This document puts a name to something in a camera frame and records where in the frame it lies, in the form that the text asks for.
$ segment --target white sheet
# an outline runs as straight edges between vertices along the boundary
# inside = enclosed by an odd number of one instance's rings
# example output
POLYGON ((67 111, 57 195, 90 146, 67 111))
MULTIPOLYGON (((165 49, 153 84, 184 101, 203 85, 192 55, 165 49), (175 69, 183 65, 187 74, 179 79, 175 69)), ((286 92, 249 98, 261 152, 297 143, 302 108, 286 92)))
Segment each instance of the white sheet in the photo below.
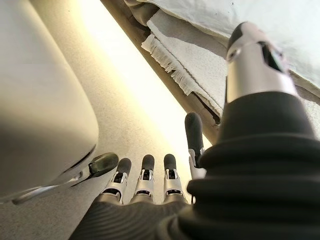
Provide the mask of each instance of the white sheet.
POLYGON ((139 0, 188 21, 203 32, 229 38, 250 21, 283 49, 295 81, 320 97, 320 4, 318 0, 139 0))
MULTIPOLYGON (((185 94, 195 92, 207 99, 209 106, 221 116, 225 100, 227 64, 225 48, 213 37, 186 21, 159 10, 147 25, 152 34, 142 47, 165 68, 185 94)), ((320 98, 297 87, 302 102, 320 137, 320 98)))

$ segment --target beige carpet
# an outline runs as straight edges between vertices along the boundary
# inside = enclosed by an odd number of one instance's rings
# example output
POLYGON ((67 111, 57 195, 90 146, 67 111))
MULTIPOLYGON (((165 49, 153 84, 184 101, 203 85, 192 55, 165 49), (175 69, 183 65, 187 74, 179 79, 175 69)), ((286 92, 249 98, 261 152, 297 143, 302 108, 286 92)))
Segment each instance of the beige carpet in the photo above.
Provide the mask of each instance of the beige carpet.
MULTIPOLYGON (((32 0, 81 82, 99 124, 96 154, 132 160, 124 201, 133 193, 146 154, 155 157, 155 201, 161 203, 163 157, 176 156, 186 187, 190 176, 185 111, 99 0, 32 0)), ((36 198, 0 205, 0 239, 67 239, 111 174, 36 198)))

